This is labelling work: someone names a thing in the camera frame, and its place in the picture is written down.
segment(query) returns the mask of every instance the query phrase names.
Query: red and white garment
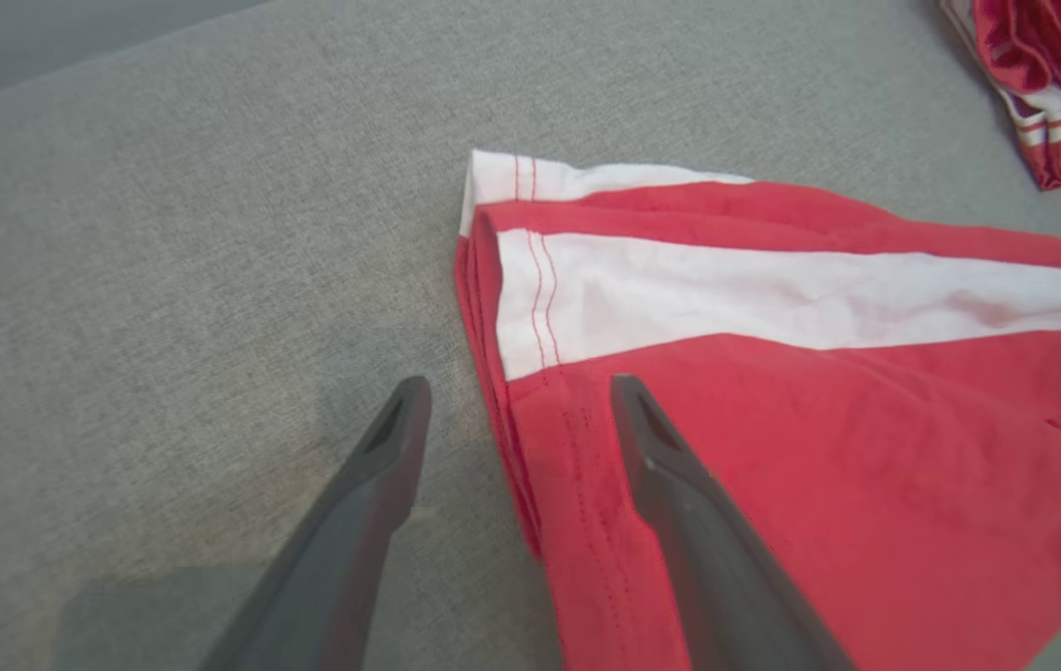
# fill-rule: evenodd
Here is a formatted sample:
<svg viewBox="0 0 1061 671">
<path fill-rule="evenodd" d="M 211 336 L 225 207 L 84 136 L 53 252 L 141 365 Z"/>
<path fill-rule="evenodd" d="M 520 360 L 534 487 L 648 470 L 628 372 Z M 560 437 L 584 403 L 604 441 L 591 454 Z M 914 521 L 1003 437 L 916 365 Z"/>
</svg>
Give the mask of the red and white garment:
<svg viewBox="0 0 1061 671">
<path fill-rule="evenodd" d="M 986 73 L 990 86 L 997 90 L 1006 103 L 1007 114 L 1015 125 L 1019 134 L 1019 152 L 1023 156 L 1027 169 L 1031 171 L 1036 184 L 1042 190 L 1048 191 L 1061 187 L 1061 86 L 1050 81 L 1040 67 L 1028 68 L 1023 61 L 1016 61 L 1015 67 L 1007 65 L 991 72 L 981 58 L 982 44 L 995 41 L 998 33 L 985 27 L 985 33 L 978 30 L 978 22 L 973 13 L 973 0 L 940 0 L 944 16 L 949 17 L 961 39 L 973 54 L 973 58 Z M 1010 38 L 1004 37 L 998 42 L 998 63 L 1011 55 Z"/>
<path fill-rule="evenodd" d="M 688 667 L 620 373 L 862 670 L 1019 671 L 1061 630 L 1061 239 L 475 152 L 456 283 L 568 668 Z"/>
</svg>

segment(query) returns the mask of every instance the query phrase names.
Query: crumpled red and white cloth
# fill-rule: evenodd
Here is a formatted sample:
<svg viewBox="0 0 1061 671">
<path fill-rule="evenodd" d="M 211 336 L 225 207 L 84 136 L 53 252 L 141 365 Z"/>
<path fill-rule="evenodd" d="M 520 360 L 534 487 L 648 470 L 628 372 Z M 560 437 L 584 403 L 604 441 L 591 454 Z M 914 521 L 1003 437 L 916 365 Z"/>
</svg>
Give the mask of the crumpled red and white cloth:
<svg viewBox="0 0 1061 671">
<path fill-rule="evenodd" d="M 621 373 L 862 670 L 1019 671 L 1061 630 L 1061 239 L 475 152 L 454 270 L 566 667 L 689 667 Z"/>
<path fill-rule="evenodd" d="M 1019 134 L 1042 190 L 1061 187 L 1061 3 L 940 0 Z"/>
</svg>

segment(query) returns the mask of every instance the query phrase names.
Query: gray textile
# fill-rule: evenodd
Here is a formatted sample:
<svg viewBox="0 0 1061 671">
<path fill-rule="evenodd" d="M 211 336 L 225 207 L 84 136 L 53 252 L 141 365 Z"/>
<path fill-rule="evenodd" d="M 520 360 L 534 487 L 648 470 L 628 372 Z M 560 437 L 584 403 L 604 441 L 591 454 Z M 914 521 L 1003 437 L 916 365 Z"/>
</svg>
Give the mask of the gray textile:
<svg viewBox="0 0 1061 671">
<path fill-rule="evenodd" d="M 264 564 L 415 373 L 369 666 L 558 668 L 454 297 L 468 150 L 1061 235 L 949 30 L 921 0 L 273 0 L 1 90 L 0 668 L 80 650 L 80 595 Z"/>
</svg>

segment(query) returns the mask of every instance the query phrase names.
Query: red stitching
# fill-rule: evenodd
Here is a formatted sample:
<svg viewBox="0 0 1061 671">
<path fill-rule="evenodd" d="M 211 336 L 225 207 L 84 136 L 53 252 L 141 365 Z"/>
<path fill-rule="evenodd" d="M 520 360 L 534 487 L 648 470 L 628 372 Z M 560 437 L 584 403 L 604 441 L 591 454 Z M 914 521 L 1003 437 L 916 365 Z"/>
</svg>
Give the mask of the red stitching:
<svg viewBox="0 0 1061 671">
<path fill-rule="evenodd" d="M 559 273 L 555 272 L 555 259 L 551 258 L 551 250 L 546 247 L 546 236 L 542 237 L 542 251 L 546 253 L 546 262 L 551 263 L 551 276 L 555 283 L 551 285 L 551 297 L 546 298 L 546 332 L 551 334 L 552 347 L 555 347 L 555 364 L 562 364 L 563 357 L 559 356 L 559 341 L 555 338 L 555 330 L 551 327 L 551 306 L 555 303 L 555 292 L 559 290 Z"/>
<path fill-rule="evenodd" d="M 538 295 L 542 293 L 542 266 L 538 264 L 538 255 L 534 254 L 534 242 L 530 242 L 530 229 L 526 229 L 526 246 L 530 247 L 530 258 L 534 259 L 535 271 L 538 271 L 538 289 L 534 293 L 534 306 L 530 306 L 530 326 L 534 327 L 534 339 L 538 343 L 538 358 L 542 360 L 542 368 L 546 368 L 546 352 L 542 348 L 542 339 L 538 336 L 538 320 L 534 317 L 538 311 Z"/>
</svg>

